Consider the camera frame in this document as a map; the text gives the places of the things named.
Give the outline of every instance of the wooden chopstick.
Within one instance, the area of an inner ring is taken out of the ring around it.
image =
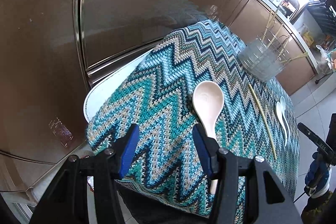
[[[280,51],[280,53],[279,53],[278,58],[279,58],[279,57],[281,56],[281,54],[284,52],[285,47],[287,46],[287,43],[288,43],[290,37],[291,37],[291,36],[289,35],[289,36],[284,40],[284,42],[282,43],[282,49],[281,49],[281,51]]]
[[[273,139],[272,139],[272,135],[271,135],[271,131],[269,130],[269,127],[268,127],[268,124],[267,124],[267,121],[266,121],[266,117],[265,117],[265,114],[263,112],[263,109],[261,108],[261,105],[259,103],[259,100],[251,86],[251,84],[249,84],[249,88],[250,88],[250,91],[253,95],[253,98],[258,106],[258,109],[260,111],[260,114],[262,116],[262,119],[264,120],[264,124],[265,124],[265,127],[266,127],[266,131],[267,131],[267,134],[268,134],[268,138],[269,138],[269,142],[271,144],[271,147],[272,147],[272,152],[273,152],[273,156],[274,156],[274,160],[277,160],[277,153],[275,152],[275,147],[274,147],[274,143],[273,143]]]
[[[266,24],[266,29],[265,29],[264,35],[263,35],[263,37],[262,37],[262,41],[264,41],[264,39],[265,39],[266,32],[267,32],[267,28],[269,27],[269,23],[270,23],[270,21],[271,21],[272,12],[273,12],[273,10],[272,10],[272,8],[271,8],[271,11],[269,12],[269,15],[268,15],[267,24]]]
[[[273,41],[275,40],[275,38],[278,36],[280,30],[282,29],[282,26],[283,26],[283,25],[284,25],[284,24],[282,23],[281,26],[280,26],[280,28],[279,28],[279,30],[277,31],[277,33],[273,36],[272,40],[268,43],[267,47],[271,46],[271,44],[273,43]]]
[[[285,62],[289,62],[289,61],[293,61],[295,59],[298,59],[298,58],[302,58],[302,57],[307,57],[308,56],[308,53],[307,52],[304,52],[302,54],[299,54],[298,56],[294,57],[294,58],[290,58],[288,60],[284,60],[284,61],[281,61],[280,63],[285,63]]]

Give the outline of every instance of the screw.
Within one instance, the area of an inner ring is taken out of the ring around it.
[[[104,150],[104,153],[105,153],[106,155],[112,155],[112,154],[114,153],[114,150],[113,150],[112,148],[106,148],[106,149]]]
[[[229,153],[229,150],[227,150],[224,147],[221,147],[221,148],[218,149],[218,152],[223,154],[223,155],[226,155],[227,153]]]
[[[77,160],[77,156],[75,155],[71,155],[69,158],[68,158],[69,161],[71,162],[75,162]]]
[[[265,160],[264,157],[260,155],[256,155],[254,158],[257,162],[263,162]]]

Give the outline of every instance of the black handle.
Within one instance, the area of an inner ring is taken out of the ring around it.
[[[318,151],[323,155],[326,163],[331,164],[335,157],[335,152],[327,145],[318,135],[306,127],[302,122],[299,122],[297,128],[307,136],[317,147]]]

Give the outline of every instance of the faucet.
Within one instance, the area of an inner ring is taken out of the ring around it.
[[[294,17],[294,15],[296,14],[296,12],[297,12],[297,11],[299,10],[299,8],[300,8],[299,1],[296,0],[296,2],[297,2],[297,7],[296,7],[295,11],[289,16],[289,18],[288,18],[289,21]]]

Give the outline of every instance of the cable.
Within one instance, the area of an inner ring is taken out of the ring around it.
[[[302,197],[303,195],[305,194],[305,192],[303,192],[296,200],[294,200],[294,203],[296,203],[296,201],[300,198],[300,197]]]

